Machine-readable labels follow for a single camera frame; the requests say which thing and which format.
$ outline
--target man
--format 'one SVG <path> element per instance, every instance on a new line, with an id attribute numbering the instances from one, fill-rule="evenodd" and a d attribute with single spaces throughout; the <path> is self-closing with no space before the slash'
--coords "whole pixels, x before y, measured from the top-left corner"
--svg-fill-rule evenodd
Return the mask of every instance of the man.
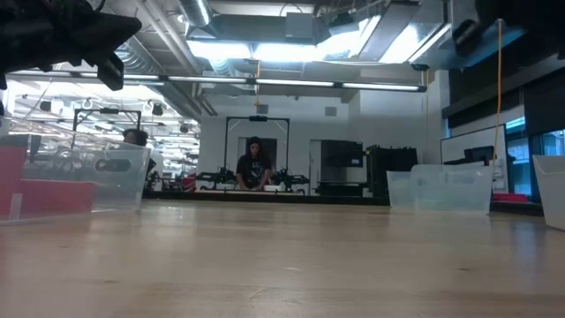
<path id="1" fill-rule="evenodd" d="M 147 132 L 137 130 L 137 129 L 128 129 L 124 131 L 124 142 L 129 143 L 132 145 L 138 145 L 145 147 L 147 145 L 147 139 L 149 135 Z M 153 159 L 149 159 L 149 165 L 147 166 L 147 175 L 149 172 L 157 165 L 157 163 Z"/>
<path id="2" fill-rule="evenodd" d="M 237 183 L 241 190 L 263 190 L 271 175 L 271 161 L 263 152 L 261 139 L 247 141 L 245 155 L 237 162 Z"/>

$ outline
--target black machine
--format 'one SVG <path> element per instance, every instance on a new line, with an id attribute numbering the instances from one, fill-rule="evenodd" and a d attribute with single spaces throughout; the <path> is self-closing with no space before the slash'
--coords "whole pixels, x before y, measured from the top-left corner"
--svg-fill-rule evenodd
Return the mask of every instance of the black machine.
<path id="1" fill-rule="evenodd" d="M 387 171 L 411 171 L 418 164 L 415 148 L 381 148 L 366 150 L 367 183 L 374 198 L 388 197 Z"/>
<path id="2" fill-rule="evenodd" d="M 475 0 L 477 20 L 467 19 L 453 32 L 456 52 L 471 54 L 483 33 L 497 20 L 511 27 L 539 35 L 555 48 L 558 58 L 565 58 L 565 1 L 562 0 Z"/>
<path id="3" fill-rule="evenodd" d="M 291 176 L 286 169 L 281 169 L 271 178 L 274 185 L 284 183 L 285 191 L 292 192 L 292 186 L 310 185 L 310 179 L 299 175 Z M 304 190 L 298 190 L 300 193 L 305 194 Z"/>
<path id="4" fill-rule="evenodd" d="M 124 86 L 124 63 L 114 51 L 141 29 L 135 18 L 102 13 L 87 0 L 0 1 L 0 89 L 5 74 L 30 68 L 52 71 L 52 65 L 85 60 L 98 67 L 108 88 Z"/>
<path id="5" fill-rule="evenodd" d="M 234 188 L 237 185 L 237 178 L 233 171 L 223 167 L 221 167 L 218 172 L 201 172 L 196 176 L 196 180 L 207 181 L 214 184 L 211 188 L 201 186 L 200 190 L 215 190 L 218 184 L 233 184 Z"/>

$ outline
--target window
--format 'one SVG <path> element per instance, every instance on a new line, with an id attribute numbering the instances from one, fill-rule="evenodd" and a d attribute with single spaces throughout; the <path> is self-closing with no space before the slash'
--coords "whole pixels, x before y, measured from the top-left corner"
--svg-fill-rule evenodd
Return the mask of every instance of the window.
<path id="1" fill-rule="evenodd" d="M 525 123 L 524 117 L 506 123 L 508 189 L 510 193 L 531 195 L 530 148 Z"/>

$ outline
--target plastic storage container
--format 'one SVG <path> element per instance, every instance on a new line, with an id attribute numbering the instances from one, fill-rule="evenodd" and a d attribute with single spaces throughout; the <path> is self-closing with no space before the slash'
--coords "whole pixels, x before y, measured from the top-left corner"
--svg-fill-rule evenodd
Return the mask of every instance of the plastic storage container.
<path id="1" fill-rule="evenodd" d="M 416 210 L 489 212 L 493 167 L 416 165 L 411 184 Z"/>
<path id="2" fill-rule="evenodd" d="M 413 208 L 414 194 L 410 172 L 387 171 L 388 197 L 391 208 Z"/>
<path id="3" fill-rule="evenodd" d="M 565 156 L 534 155 L 533 165 L 536 169 L 546 224 L 565 231 L 562 197 L 565 187 Z"/>
<path id="4" fill-rule="evenodd" d="M 0 223 L 139 208 L 150 150 L 0 118 Z"/>

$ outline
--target pipe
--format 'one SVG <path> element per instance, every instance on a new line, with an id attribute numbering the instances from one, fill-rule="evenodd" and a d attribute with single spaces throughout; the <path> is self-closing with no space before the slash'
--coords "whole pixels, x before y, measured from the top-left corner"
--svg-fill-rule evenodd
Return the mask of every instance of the pipe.
<path id="1" fill-rule="evenodd" d="M 210 66 L 214 70 L 214 73 L 222 77 L 237 77 L 237 78 L 248 78 L 252 77 L 249 73 L 244 73 L 238 71 L 233 63 L 228 58 L 210 58 L 208 59 Z M 255 90 L 254 85 L 242 85 L 242 84 L 232 84 L 242 90 Z"/>
<path id="2" fill-rule="evenodd" d="M 192 65 L 190 65 L 187 61 L 187 59 L 183 56 L 183 53 L 179 51 L 179 49 L 177 48 L 177 46 L 175 46 L 175 44 L 170 40 L 170 38 L 165 34 L 165 32 L 163 31 L 163 29 L 161 28 L 161 26 L 159 25 L 159 22 L 157 22 L 157 20 L 153 17 L 153 15 L 151 14 L 151 12 L 149 12 L 149 10 L 147 9 L 147 7 L 143 4 L 143 0 L 134 0 L 135 4 L 138 6 L 139 11 L 141 11 L 143 14 L 146 15 L 147 19 L 149 20 L 149 23 L 151 23 L 151 26 L 155 29 L 155 31 L 157 31 L 157 33 L 159 34 L 159 36 L 161 36 L 162 40 L 165 42 L 165 44 L 167 45 L 167 47 L 170 49 L 170 51 L 173 53 L 173 55 L 177 58 L 178 62 L 180 62 L 180 64 L 190 73 L 190 74 L 195 74 L 197 73 L 196 70 L 192 67 Z"/>
<path id="3" fill-rule="evenodd" d="M 165 13 L 163 13 L 162 9 L 155 3 L 154 0 L 146 0 L 146 4 L 148 6 L 148 9 L 151 11 L 151 13 L 153 13 L 154 16 L 158 20 L 160 20 L 160 22 L 163 24 L 165 29 L 167 29 L 167 32 L 169 32 L 170 37 L 177 44 L 178 48 L 181 50 L 185 58 L 191 64 L 192 68 L 196 71 L 197 74 L 201 74 L 202 70 L 200 69 L 200 63 L 188 48 L 186 41 L 181 40 L 181 38 L 177 35 L 177 30 L 170 24 L 169 19 L 165 16 Z"/>
<path id="4" fill-rule="evenodd" d="M 186 22 L 193 27 L 205 27 L 212 21 L 212 7 L 208 0 L 177 0 Z"/>

